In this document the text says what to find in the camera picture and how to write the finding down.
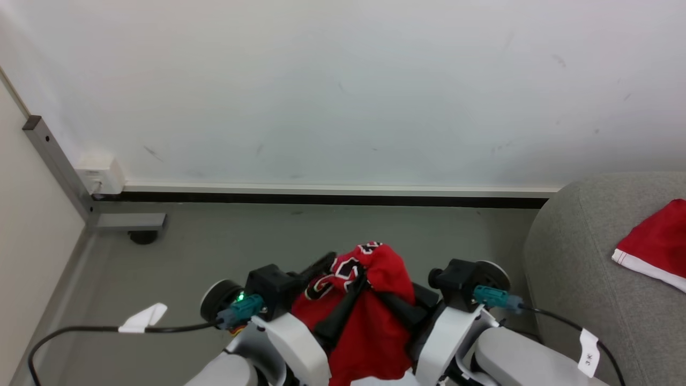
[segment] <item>white panel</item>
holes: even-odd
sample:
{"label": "white panel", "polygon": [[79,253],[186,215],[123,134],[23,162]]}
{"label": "white panel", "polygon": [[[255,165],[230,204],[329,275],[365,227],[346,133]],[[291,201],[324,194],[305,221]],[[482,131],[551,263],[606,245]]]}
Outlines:
{"label": "white panel", "polygon": [[0,83],[0,385],[10,383],[84,226],[24,123]]}
{"label": "white panel", "polygon": [[679,0],[0,0],[0,63],[131,184],[557,188],[686,164]]}

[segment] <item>red cloth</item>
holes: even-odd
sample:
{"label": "red cloth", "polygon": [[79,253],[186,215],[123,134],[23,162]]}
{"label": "red cloth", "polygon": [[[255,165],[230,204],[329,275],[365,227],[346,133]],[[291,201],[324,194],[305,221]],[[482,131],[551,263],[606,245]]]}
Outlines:
{"label": "red cloth", "polygon": [[[374,291],[392,292],[414,305],[412,281],[403,260],[388,245],[369,242],[338,256],[328,275],[310,283],[291,312],[312,331],[345,296],[346,286],[357,277],[357,266],[366,268]],[[410,368],[405,353],[409,332],[371,291],[364,291],[346,324],[338,345],[329,356],[330,386],[375,376],[400,379]]]}
{"label": "red cloth", "polygon": [[673,200],[617,245],[618,264],[686,292],[686,201]]}

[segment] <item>gray fabric cushion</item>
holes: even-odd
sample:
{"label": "gray fabric cushion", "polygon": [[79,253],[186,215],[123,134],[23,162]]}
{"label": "gray fabric cushion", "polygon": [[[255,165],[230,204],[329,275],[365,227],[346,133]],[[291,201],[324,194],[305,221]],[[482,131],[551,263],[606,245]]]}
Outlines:
{"label": "gray fabric cushion", "polygon": [[[611,260],[617,243],[675,198],[686,173],[605,174],[572,183],[540,211],[525,245],[532,301],[610,348],[627,385],[686,385],[686,293]],[[538,316],[549,347],[578,359],[578,333]],[[618,385],[606,357],[597,377]]]}

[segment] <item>metal frame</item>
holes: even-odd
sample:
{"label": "metal frame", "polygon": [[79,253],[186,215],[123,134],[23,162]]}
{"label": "metal frame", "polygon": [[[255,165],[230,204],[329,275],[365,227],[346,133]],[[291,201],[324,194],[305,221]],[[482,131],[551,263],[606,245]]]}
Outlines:
{"label": "metal frame", "polygon": [[52,175],[62,187],[71,204],[89,228],[117,231],[160,231],[164,229],[166,213],[106,213],[76,174],[57,139],[43,117],[30,115],[22,128]]}

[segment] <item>white power socket box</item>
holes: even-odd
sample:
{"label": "white power socket box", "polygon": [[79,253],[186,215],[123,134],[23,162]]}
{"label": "white power socket box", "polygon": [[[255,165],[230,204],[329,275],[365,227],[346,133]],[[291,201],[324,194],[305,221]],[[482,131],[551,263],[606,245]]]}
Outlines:
{"label": "white power socket box", "polygon": [[124,189],[124,175],[111,156],[87,155],[75,168],[89,194],[119,194]]}

